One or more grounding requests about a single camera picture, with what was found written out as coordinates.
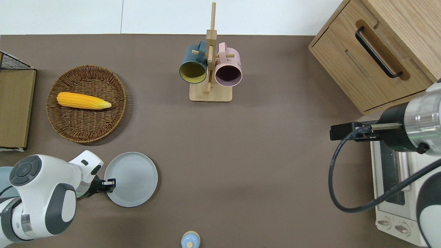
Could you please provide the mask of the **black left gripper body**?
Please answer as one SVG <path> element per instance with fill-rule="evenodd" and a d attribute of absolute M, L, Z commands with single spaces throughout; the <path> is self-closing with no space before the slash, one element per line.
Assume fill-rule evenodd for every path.
<path fill-rule="evenodd" d="M 86 197 L 93 196 L 92 189 L 94 189 L 95 187 L 102 187 L 103 186 L 102 182 L 103 182 L 102 179 L 100 179 L 98 175 L 95 175 L 92 182 L 90 183 L 90 188 L 86 192 Z"/>

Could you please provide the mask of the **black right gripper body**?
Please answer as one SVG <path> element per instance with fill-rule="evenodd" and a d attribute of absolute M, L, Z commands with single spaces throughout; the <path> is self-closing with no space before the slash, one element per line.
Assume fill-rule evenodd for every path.
<path fill-rule="evenodd" d="M 409 139 L 404 124 L 404 115 L 408 103 L 402 103 L 400 105 L 394 105 L 387 108 L 378 120 L 379 124 L 399 123 L 400 127 L 395 129 L 379 130 L 378 136 L 385 142 L 385 144 L 391 149 L 399 152 L 417 152 L 424 154 L 429 150 L 429 145 L 424 142 L 420 142 L 414 145 Z"/>

